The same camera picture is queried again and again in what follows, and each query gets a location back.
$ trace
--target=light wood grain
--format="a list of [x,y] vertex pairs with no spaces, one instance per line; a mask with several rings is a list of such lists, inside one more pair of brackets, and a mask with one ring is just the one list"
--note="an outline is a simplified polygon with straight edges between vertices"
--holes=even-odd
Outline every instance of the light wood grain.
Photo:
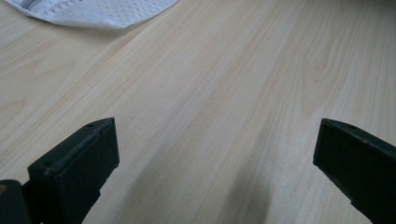
[[180,0],[125,30],[0,2],[0,179],[115,117],[120,167],[84,223],[370,223],[312,164],[321,118],[396,145],[386,1]]

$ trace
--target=wooden table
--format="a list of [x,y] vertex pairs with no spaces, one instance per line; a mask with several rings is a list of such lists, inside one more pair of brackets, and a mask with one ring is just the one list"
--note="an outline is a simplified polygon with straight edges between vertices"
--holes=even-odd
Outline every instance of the wooden table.
[[370,223],[312,164],[322,118],[396,145],[396,13],[365,0],[180,0],[124,30],[0,2],[0,179],[115,117],[84,223]]

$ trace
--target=black plastic part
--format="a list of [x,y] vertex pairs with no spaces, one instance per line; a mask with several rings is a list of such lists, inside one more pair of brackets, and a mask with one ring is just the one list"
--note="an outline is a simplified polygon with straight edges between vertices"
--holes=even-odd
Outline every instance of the black plastic part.
[[396,147],[352,125],[323,119],[314,164],[373,223],[396,223]]
[[31,224],[20,182],[0,180],[0,223]]
[[81,223],[119,162],[114,119],[86,125],[35,161],[26,186],[42,210],[35,224]]

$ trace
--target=white fabric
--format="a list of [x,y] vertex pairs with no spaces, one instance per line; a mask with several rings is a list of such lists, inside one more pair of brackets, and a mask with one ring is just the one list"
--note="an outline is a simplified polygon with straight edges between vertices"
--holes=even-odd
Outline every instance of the white fabric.
[[154,17],[177,0],[6,0],[26,16],[55,24],[120,29]]

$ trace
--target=black clamp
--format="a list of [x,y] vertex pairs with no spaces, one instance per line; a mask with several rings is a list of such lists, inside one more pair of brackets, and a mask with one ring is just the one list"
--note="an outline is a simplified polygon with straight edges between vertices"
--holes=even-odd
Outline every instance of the black clamp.
[[33,162],[23,186],[0,181],[0,223],[82,223],[119,162],[113,118],[82,127]]

